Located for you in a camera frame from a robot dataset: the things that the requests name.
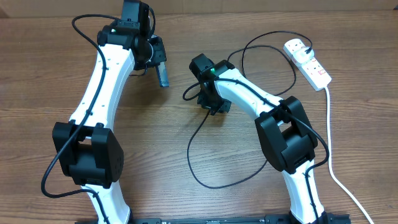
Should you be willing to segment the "Samsung Galaxy smartphone blue screen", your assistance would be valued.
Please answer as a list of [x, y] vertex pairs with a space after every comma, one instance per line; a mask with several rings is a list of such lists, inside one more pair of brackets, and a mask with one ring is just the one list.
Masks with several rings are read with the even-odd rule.
[[167, 75], [167, 68], [165, 62], [160, 62], [156, 67], [157, 77], [159, 79], [160, 87], [169, 87], [169, 78]]

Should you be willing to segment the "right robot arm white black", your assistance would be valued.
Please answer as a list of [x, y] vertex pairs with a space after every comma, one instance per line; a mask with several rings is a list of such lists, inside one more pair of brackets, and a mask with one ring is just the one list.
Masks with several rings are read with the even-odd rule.
[[254, 120], [262, 153], [284, 176], [293, 222], [324, 223], [313, 170], [324, 164], [315, 162], [315, 148], [326, 143], [312, 128], [301, 102], [265, 92], [227, 60], [214, 63], [200, 54], [189, 69], [200, 86], [197, 103], [209, 114], [228, 112], [235, 104]]

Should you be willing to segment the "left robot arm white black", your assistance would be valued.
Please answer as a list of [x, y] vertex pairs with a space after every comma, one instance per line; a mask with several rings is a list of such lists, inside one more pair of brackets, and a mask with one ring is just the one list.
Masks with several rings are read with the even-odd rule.
[[66, 123], [55, 123], [52, 138], [57, 154], [45, 171], [41, 190], [56, 162], [65, 176], [87, 193], [97, 213], [96, 223], [132, 223], [119, 179], [124, 152], [113, 133], [114, 119], [126, 80], [137, 71], [156, 70], [159, 85], [169, 86], [165, 47], [154, 34], [155, 14], [142, 1], [124, 1], [121, 17], [98, 32], [91, 44], [96, 64], [80, 104]]

